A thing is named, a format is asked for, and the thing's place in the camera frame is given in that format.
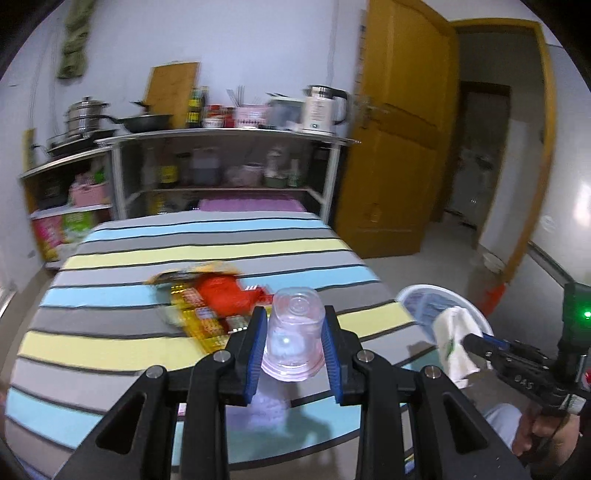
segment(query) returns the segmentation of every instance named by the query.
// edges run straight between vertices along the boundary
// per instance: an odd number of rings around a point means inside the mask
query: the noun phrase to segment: wooden door
[[[362,258],[420,250],[458,88],[455,30],[421,0],[370,0],[336,231]]]

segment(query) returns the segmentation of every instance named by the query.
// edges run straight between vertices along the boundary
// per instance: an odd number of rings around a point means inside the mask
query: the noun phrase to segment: stainless steel pot
[[[67,136],[85,134],[100,129],[103,108],[108,103],[84,97],[81,102],[70,105],[66,113]]]

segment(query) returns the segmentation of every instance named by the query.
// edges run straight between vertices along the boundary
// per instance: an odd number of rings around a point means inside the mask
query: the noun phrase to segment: frying pan
[[[162,114],[155,115],[149,113],[150,106],[144,102],[131,102],[139,105],[144,109],[141,115],[130,116],[128,118],[115,118],[110,115],[101,115],[103,118],[108,118],[114,124],[123,124],[123,126],[133,134],[140,134],[143,132],[154,132],[156,130],[166,130],[170,128],[170,117],[172,115]]]

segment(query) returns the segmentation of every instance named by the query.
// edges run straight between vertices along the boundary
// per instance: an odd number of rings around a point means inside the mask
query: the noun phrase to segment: human hand
[[[551,441],[548,460],[555,465],[562,465],[577,445],[579,420],[578,416],[570,414],[564,418],[539,415],[531,405],[521,416],[511,449],[515,455],[521,456],[531,449],[532,435],[548,438],[556,432]]]

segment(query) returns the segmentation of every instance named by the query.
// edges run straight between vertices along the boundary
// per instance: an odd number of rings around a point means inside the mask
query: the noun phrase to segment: person's leg
[[[521,418],[519,409],[508,403],[499,403],[487,411],[484,418],[511,449]]]

